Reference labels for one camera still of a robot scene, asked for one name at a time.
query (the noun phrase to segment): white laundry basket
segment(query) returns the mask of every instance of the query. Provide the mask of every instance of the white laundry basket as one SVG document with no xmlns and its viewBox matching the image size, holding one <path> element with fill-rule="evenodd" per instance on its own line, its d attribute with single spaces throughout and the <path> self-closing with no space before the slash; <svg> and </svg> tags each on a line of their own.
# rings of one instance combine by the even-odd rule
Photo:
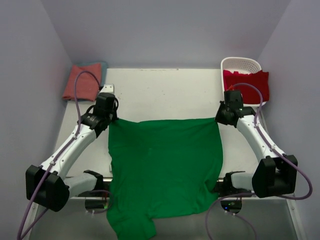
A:
<svg viewBox="0 0 320 240">
<path fill-rule="evenodd" d="M 239 72 L 240 74 L 255 74 L 262 70 L 260 64 L 251 59 L 245 57 L 226 57 L 221 61 L 221 83 L 222 93 L 226 90 L 224 84 L 224 70 L 230 72 Z M 259 107 L 259 104 L 243 104 L 245 107 Z"/>
</svg>

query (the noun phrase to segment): table surface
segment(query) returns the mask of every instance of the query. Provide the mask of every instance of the table surface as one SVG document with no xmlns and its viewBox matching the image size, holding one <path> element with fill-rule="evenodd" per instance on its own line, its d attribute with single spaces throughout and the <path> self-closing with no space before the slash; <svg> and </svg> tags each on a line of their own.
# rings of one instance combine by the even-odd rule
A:
<svg viewBox="0 0 320 240">
<path fill-rule="evenodd" d="M 212 118 L 223 100 L 220 69 L 124 69 L 110 68 L 106 84 L 114 84 L 119 100 L 118 116 L 140 122 L 165 119 Z M 83 114 L 92 102 L 80 102 Z M 77 124 L 77 111 L 69 101 L 56 149 Z M 233 126 L 219 124 L 223 147 L 220 177 L 233 171 L 253 173 L 258 161 L 246 139 Z M 89 145 L 71 167 L 68 177 L 92 170 L 112 177 L 108 153 L 108 129 Z"/>
</svg>

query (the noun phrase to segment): red towel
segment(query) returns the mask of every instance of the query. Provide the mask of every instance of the red towel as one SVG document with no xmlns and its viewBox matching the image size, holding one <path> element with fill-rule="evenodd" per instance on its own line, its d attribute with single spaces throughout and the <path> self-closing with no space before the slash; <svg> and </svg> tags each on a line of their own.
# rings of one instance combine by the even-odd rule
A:
<svg viewBox="0 0 320 240">
<path fill-rule="evenodd" d="M 223 70 L 224 89 L 227 90 L 231 85 L 238 83 L 246 83 L 255 86 L 262 94 L 264 102 L 269 101 L 269 72 L 258 71 L 257 73 L 242 74 L 237 71 L 234 73 Z M 259 104 L 259 94 L 248 86 L 236 86 L 234 89 L 240 90 L 242 93 L 244 104 Z"/>
<path fill-rule="evenodd" d="M 81 100 L 94 101 L 99 92 L 101 83 L 101 64 L 95 63 L 88 66 L 73 65 L 70 71 L 68 83 L 66 84 L 62 98 L 65 100 L 75 100 L 75 80 L 78 74 L 82 71 L 90 71 L 99 81 L 99 85 L 93 76 L 89 73 L 82 73 L 76 82 L 76 96 Z"/>
</svg>

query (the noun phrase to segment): gray wall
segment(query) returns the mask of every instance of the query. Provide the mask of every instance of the gray wall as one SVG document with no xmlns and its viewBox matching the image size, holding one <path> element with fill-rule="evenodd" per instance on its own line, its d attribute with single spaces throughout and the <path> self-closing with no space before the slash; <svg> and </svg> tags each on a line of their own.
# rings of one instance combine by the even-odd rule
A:
<svg viewBox="0 0 320 240">
<path fill-rule="evenodd" d="M 16 239 L 25 172 L 53 151 L 71 61 L 39 0 L 0 7 L 0 239 Z"/>
<path fill-rule="evenodd" d="M 313 195 L 298 201 L 310 240 L 319 239 L 320 218 L 320 1 L 292 0 L 258 61 L 270 71 L 264 115 L 270 135 L 313 182 Z M 297 195 L 308 186 L 298 178 Z"/>
<path fill-rule="evenodd" d="M 72 61 L 219 68 L 256 59 L 290 0 L 41 0 Z"/>
</svg>

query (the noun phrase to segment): purple cable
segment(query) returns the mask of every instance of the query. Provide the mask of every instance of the purple cable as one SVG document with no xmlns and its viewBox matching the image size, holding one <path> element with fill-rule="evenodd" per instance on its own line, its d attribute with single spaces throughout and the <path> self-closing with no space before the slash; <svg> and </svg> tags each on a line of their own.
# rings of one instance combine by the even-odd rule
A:
<svg viewBox="0 0 320 240">
<path fill-rule="evenodd" d="M 306 195 L 304 196 L 300 196 L 300 197 L 295 197 L 295 196 L 284 196 L 284 195 L 280 195 L 280 196 L 277 196 L 279 198 L 283 198 L 283 199 L 290 199 L 290 200 L 304 200 L 304 199 L 307 199 L 308 197 L 311 196 L 312 192 L 313 192 L 313 186 L 312 186 L 312 183 L 311 183 L 311 180 L 310 178 L 302 171 L 300 170 L 296 165 L 294 165 L 292 162 L 290 162 L 286 157 L 284 157 L 282 154 L 280 154 L 277 150 L 275 150 L 272 146 L 272 144 L 267 140 L 267 138 L 265 137 L 265 135 L 262 133 L 259 125 L 257 125 L 257 119 L 258 119 L 258 115 L 259 113 L 261 112 L 261 108 L 262 108 L 262 103 L 263 103 L 263 97 L 262 97 L 262 94 L 261 92 L 259 91 L 259 89 L 257 89 L 255 86 L 251 85 L 251 84 L 248 84 L 248 83 L 237 83 L 235 85 L 233 85 L 234 87 L 236 86 L 248 86 L 252 89 L 254 89 L 258 94 L 259 94 L 259 97 L 260 97 L 260 104 L 259 104 L 259 107 L 256 111 L 256 114 L 254 116 L 254 126 L 255 128 L 257 129 L 259 135 L 262 137 L 263 141 L 265 142 L 265 144 L 277 155 L 279 156 L 283 161 L 285 161 L 287 164 L 289 164 L 291 167 L 293 167 L 295 170 L 297 170 L 304 178 L 305 180 L 307 181 L 308 185 L 309 185 L 309 191 Z M 209 217 L 209 213 L 210 213 L 210 210 L 214 207 L 214 205 L 218 202 L 220 202 L 221 200 L 223 199 L 226 199 L 226 198 L 233 198 L 233 197 L 251 197 L 255 195 L 254 193 L 238 193 L 238 194 L 233 194 L 233 195 L 229 195 L 229 196 L 224 196 L 224 197 L 221 197 L 219 199 L 217 199 L 216 201 L 214 201 L 211 206 L 209 207 L 206 215 L 205 215 L 205 221 L 204 221 L 204 224 L 205 224 L 205 229 L 206 229 L 206 233 L 208 235 L 208 237 L 210 238 L 210 240 L 213 240 L 210 232 L 209 232 L 209 227 L 208 227 L 208 217 Z M 246 220 L 243 216 L 240 216 L 240 215 L 235 215 L 236 217 L 242 219 L 243 221 L 245 221 L 253 230 L 254 232 L 254 236 L 255 236 L 255 239 L 257 240 L 258 239 L 258 235 L 257 235 L 257 231 L 255 230 L 254 226 L 248 221 Z"/>
<path fill-rule="evenodd" d="M 258 94 L 259 94 L 259 97 L 260 97 L 260 104 L 259 104 L 259 107 L 256 111 L 256 114 L 254 116 L 254 126 L 255 128 L 257 129 L 258 133 L 260 134 L 260 136 L 262 137 L 263 141 L 265 142 L 265 144 L 278 156 L 280 157 L 283 161 L 285 161 L 287 164 L 289 164 L 291 167 L 293 167 L 297 172 L 299 172 L 304 178 L 305 180 L 307 181 L 308 185 L 309 185 L 309 191 L 306 195 L 304 196 L 299 196 L 299 197 L 295 197 L 295 196 L 284 196 L 284 195 L 280 195 L 278 197 L 280 198 L 284 198 L 284 199 L 290 199 L 290 200 L 304 200 L 304 199 L 307 199 L 308 197 L 311 196 L 312 192 L 313 192 L 313 186 L 312 186 L 312 183 L 311 183 L 311 180 L 310 178 L 300 169 L 298 168 L 296 165 L 294 165 L 291 161 L 289 161 L 286 157 L 284 157 L 282 154 L 280 154 L 277 150 L 273 149 L 273 146 L 272 144 L 267 140 L 267 138 L 265 137 L 265 135 L 262 133 L 259 125 L 257 125 L 257 119 L 258 119 L 258 115 L 259 113 L 261 112 L 261 108 L 262 108 L 262 103 L 263 103 L 263 97 L 262 97 L 262 94 L 261 92 L 255 87 L 255 86 L 252 86 L 251 84 L 248 84 L 248 83 L 237 83 L 235 85 L 233 85 L 234 87 L 236 86 L 248 86 L 252 89 L 254 89 Z"/>
<path fill-rule="evenodd" d="M 80 72 L 76 78 L 75 78 L 75 81 L 74 81 L 74 102 L 75 102 L 75 107 L 76 107 L 76 112 L 78 114 L 78 122 L 81 123 L 81 113 L 80 113 L 80 108 L 79 108 L 79 103 L 78 103 L 78 98 L 77 98 L 77 81 L 79 79 L 79 76 L 81 74 L 84 74 L 84 73 L 87 73 L 87 74 L 90 74 L 94 79 L 95 81 L 98 83 L 98 86 L 100 86 L 100 83 L 98 81 L 98 79 L 96 78 L 96 76 L 90 72 L 90 71 L 82 71 Z M 77 136 L 80 132 L 80 126 L 81 124 L 78 124 L 78 127 L 75 131 L 75 136 Z M 60 157 L 60 155 L 70 146 L 70 144 L 75 140 L 75 138 L 72 138 L 70 141 L 68 141 L 66 143 L 66 145 L 56 154 L 56 156 L 53 158 L 53 162 L 55 163 L 58 158 Z M 28 214 L 29 214 L 29 211 L 31 209 L 31 205 L 32 203 L 34 202 L 35 198 L 36 198 L 36 195 L 40 189 L 40 187 L 42 186 L 42 184 L 44 183 L 45 179 L 47 178 L 51 168 L 52 168 L 52 164 L 50 164 L 50 166 L 47 168 L 47 170 L 45 171 L 44 175 L 42 176 L 41 180 L 39 181 L 38 185 L 36 186 L 31 198 L 30 198 L 30 201 L 26 207 L 26 210 L 24 212 L 24 215 L 22 217 L 22 221 L 21 221 L 21 224 L 20 224 L 20 227 L 19 227 L 19 230 L 18 230 L 18 234 L 17 234 L 17 237 L 16 239 L 17 240 L 22 240 L 27 234 L 28 232 L 34 227 L 34 225 L 39 221 L 39 219 L 48 211 L 48 208 L 45 209 L 34 221 L 33 223 L 31 223 L 31 225 L 25 230 L 24 233 L 22 233 L 23 229 L 24 229 L 24 226 L 25 226 L 25 223 L 26 223 L 26 220 L 27 220 L 27 217 L 28 217 Z"/>
<path fill-rule="evenodd" d="M 228 195 L 228 196 L 223 196 L 221 198 L 218 198 L 217 200 L 215 200 L 211 206 L 209 207 L 208 211 L 206 212 L 205 214 L 205 221 L 204 221 L 204 225 L 205 225 L 205 230 L 206 230 L 206 233 L 209 237 L 210 240 L 213 240 L 213 237 L 211 236 L 210 232 L 209 232 L 209 225 L 208 225 L 208 218 L 209 218 L 209 213 L 211 211 L 211 209 L 219 202 L 221 202 L 223 199 L 227 199 L 227 198 L 244 198 L 244 197 L 252 197 L 254 196 L 255 194 L 254 193 L 237 193 L 237 194 L 232 194 L 232 195 Z M 258 235 L 257 235 L 257 231 L 256 229 L 254 228 L 254 226 L 247 220 L 245 219 L 243 216 L 240 216 L 238 214 L 235 214 L 236 217 L 242 219 L 243 221 L 245 221 L 252 229 L 253 233 L 254 233 L 254 238 L 255 240 L 258 239 Z"/>
</svg>

